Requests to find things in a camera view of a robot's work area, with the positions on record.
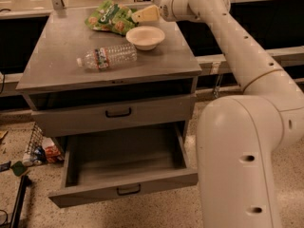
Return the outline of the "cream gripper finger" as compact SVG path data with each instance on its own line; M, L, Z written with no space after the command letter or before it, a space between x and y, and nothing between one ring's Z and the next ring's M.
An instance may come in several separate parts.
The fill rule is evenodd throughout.
M131 16L132 20L136 23L158 21L160 17L160 10L156 5L151 5L144 9L139 9Z

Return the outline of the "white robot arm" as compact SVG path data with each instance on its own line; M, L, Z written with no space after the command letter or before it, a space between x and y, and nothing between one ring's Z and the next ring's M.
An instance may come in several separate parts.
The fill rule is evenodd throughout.
M282 228L272 153L304 135L304 95L230 14L228 0L161 0L166 21L204 23L241 92L199 116L197 167L203 228Z

